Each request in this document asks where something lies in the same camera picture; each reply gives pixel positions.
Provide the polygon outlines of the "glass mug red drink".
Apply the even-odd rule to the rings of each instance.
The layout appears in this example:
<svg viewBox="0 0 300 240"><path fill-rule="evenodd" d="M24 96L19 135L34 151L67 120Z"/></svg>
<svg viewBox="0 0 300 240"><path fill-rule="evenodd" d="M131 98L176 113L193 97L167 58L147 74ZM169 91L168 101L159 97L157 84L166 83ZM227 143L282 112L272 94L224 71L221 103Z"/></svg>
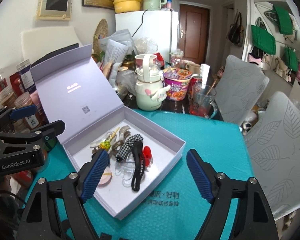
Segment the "glass mug red drink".
<svg viewBox="0 0 300 240"><path fill-rule="evenodd" d="M196 84L192 87L189 100L189 113L207 119L213 119L218 107L215 102L217 92L212 86Z"/></svg>

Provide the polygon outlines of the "pink white cup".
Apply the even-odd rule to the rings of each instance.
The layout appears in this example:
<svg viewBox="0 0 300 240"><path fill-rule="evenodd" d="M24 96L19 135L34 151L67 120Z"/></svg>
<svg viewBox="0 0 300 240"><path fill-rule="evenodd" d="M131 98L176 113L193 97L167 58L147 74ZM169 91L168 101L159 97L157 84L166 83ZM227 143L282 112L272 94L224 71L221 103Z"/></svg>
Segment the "pink white cup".
<svg viewBox="0 0 300 240"><path fill-rule="evenodd" d="M136 56L134 57L136 67L142 66L143 58L144 58L145 55L146 55L146 54L139 54L139 55L136 55ZM156 60L157 60L157 55L151 54L151 57L150 57L150 58L153 59L153 63L155 63Z"/></svg>

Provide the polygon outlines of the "hanging dark handbag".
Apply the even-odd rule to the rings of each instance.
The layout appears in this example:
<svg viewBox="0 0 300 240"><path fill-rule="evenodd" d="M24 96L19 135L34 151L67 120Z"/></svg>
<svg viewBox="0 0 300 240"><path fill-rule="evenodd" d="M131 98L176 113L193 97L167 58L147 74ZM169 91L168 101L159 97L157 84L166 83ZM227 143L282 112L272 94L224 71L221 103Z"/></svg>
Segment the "hanging dark handbag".
<svg viewBox="0 0 300 240"><path fill-rule="evenodd" d="M243 46L243 39L244 39L244 27L243 27L243 20L242 15L238 11L235 15L235 21L232 25L230 25L230 30L227 34L227 39L237 47Z"/></svg>

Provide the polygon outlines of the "near grey leaf chair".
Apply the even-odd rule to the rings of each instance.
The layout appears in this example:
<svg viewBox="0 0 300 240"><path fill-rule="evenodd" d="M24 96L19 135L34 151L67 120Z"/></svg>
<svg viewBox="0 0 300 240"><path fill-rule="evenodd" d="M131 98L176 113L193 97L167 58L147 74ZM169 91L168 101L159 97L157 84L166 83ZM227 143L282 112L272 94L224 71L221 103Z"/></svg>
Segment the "near grey leaf chair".
<svg viewBox="0 0 300 240"><path fill-rule="evenodd" d="M300 208L300 110L275 92L245 135L252 168L275 219Z"/></svg>

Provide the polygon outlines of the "red hair clip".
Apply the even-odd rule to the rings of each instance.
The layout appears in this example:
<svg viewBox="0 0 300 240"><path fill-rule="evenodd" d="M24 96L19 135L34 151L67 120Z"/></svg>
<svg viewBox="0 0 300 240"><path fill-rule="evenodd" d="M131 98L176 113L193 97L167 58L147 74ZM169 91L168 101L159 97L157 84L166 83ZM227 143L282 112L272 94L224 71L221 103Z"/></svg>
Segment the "red hair clip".
<svg viewBox="0 0 300 240"><path fill-rule="evenodd" d="M151 154L151 149L149 146L145 146L142 151L143 157L145 159L145 166L149 167L153 161L153 157Z"/></svg>

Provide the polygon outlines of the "green tote bag upper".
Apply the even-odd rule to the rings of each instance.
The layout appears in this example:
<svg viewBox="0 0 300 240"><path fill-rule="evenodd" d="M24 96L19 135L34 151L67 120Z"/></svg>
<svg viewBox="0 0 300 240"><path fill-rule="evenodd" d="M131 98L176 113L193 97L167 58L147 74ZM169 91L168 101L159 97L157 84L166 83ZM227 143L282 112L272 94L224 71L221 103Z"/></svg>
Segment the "green tote bag upper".
<svg viewBox="0 0 300 240"><path fill-rule="evenodd" d="M283 35L293 34L293 24L289 13L279 7L274 5L272 10L264 12L264 15L278 27L278 30Z"/></svg>

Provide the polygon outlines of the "white mini fridge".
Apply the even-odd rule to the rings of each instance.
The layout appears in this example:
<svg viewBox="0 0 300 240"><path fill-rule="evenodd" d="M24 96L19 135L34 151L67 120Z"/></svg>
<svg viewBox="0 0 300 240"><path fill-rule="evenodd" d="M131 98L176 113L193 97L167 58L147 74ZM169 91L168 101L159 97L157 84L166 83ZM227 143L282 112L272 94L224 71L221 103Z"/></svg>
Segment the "white mini fridge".
<svg viewBox="0 0 300 240"><path fill-rule="evenodd" d="M173 10L133 11L115 15L116 30L128 29L133 40L145 38L170 62L177 49L179 13Z"/></svg>

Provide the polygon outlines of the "green tote bag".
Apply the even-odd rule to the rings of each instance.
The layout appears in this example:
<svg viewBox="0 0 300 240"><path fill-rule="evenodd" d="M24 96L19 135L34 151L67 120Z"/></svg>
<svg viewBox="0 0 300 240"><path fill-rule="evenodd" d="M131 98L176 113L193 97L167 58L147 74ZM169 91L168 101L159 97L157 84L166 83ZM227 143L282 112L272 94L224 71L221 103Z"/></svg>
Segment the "green tote bag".
<svg viewBox="0 0 300 240"><path fill-rule="evenodd" d="M252 44L268 55L275 55L276 41L272 34L267 31L264 21L258 17L255 25L251 25Z"/></svg>
<svg viewBox="0 0 300 240"><path fill-rule="evenodd" d="M298 71L298 60L294 49L290 47L284 48L284 62L285 65L294 72Z"/></svg>
<svg viewBox="0 0 300 240"><path fill-rule="evenodd" d="M289 13L279 7L274 5L272 10L264 12L264 15L278 27L278 30L283 35L293 34L293 24Z"/></svg>

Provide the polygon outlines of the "lavender gift box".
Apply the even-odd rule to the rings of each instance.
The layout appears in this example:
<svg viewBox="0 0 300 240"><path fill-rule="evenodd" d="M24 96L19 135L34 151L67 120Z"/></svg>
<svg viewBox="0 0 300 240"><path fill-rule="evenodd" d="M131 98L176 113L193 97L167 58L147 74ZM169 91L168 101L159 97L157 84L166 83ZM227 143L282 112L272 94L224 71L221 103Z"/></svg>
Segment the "lavender gift box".
<svg viewBox="0 0 300 240"><path fill-rule="evenodd" d="M58 140L76 170L90 161L92 142L125 125L132 134L140 134L151 149L153 163L138 192L124 184L114 157L110 159L111 180L95 191L102 207L112 217L123 219L168 175L186 143L126 107L91 57L91 50L90 45L69 50L32 67L31 74L47 119L65 122Z"/></svg>

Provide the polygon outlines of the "black white gingham scrunchie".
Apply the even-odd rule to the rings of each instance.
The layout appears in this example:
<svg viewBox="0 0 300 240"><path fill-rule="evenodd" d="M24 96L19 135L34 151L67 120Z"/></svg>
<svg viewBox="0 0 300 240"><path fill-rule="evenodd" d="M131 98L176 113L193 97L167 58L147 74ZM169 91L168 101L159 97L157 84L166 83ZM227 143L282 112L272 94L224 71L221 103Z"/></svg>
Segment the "black white gingham scrunchie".
<svg viewBox="0 0 300 240"><path fill-rule="evenodd" d="M116 154L116 160L121 163L125 161L128 154L132 151L132 147L134 146L134 143L138 141L143 141L143 137L140 134L135 134L130 136L123 146L119 149L119 151Z"/></svg>

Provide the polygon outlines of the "black long hair clip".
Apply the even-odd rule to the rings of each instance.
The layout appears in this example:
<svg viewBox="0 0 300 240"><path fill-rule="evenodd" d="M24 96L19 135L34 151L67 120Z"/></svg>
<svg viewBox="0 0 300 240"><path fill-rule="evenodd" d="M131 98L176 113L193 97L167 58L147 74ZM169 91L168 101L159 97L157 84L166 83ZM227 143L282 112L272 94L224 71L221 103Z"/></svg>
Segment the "black long hair clip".
<svg viewBox="0 0 300 240"><path fill-rule="evenodd" d="M137 141L132 147L132 155L134 159L135 169L132 177L131 188L134 192L140 190L141 180L145 172L145 158L142 153L143 142Z"/></svg>

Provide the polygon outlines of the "brown door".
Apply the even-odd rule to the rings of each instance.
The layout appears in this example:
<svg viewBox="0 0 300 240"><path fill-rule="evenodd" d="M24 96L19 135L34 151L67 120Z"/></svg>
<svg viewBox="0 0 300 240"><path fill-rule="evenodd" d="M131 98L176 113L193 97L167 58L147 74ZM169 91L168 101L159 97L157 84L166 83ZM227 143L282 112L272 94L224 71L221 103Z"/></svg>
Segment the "brown door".
<svg viewBox="0 0 300 240"><path fill-rule="evenodd" d="M189 4L179 7L179 42L185 60L205 63L211 10Z"/></svg>

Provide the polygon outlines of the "beige hair claw clip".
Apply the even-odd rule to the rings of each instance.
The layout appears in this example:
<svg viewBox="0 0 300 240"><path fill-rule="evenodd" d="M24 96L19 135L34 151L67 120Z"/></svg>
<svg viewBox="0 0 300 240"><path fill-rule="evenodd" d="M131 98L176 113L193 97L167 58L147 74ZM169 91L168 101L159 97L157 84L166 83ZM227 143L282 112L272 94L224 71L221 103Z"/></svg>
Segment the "beige hair claw clip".
<svg viewBox="0 0 300 240"><path fill-rule="evenodd" d="M129 136L130 126L128 125L118 127L113 131L107 132L102 139L90 144L92 156L94 156L100 149L107 152L117 153Z"/></svg>

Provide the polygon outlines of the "green tote bag lower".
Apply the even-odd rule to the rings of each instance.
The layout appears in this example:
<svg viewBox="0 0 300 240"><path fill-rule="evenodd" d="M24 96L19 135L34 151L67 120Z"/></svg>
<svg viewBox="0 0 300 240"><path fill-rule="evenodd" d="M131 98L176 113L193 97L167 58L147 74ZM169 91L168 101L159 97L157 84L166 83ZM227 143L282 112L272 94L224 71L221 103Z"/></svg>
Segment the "green tote bag lower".
<svg viewBox="0 0 300 240"><path fill-rule="evenodd" d="M298 60L294 49L290 47L284 48L284 62L285 65L294 72L298 71Z"/></svg>

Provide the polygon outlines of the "red soda can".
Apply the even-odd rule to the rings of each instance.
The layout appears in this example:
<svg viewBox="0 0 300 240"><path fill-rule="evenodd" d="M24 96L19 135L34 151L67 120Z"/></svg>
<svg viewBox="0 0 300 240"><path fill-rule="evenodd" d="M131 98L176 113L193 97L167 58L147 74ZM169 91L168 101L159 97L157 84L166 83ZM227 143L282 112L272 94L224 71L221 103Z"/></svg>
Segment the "red soda can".
<svg viewBox="0 0 300 240"><path fill-rule="evenodd" d="M201 84L202 83L202 76L198 75L198 74L194 74L189 82L188 85L188 99L190 100L192 98L192 94L193 94L193 87L197 84Z"/></svg>

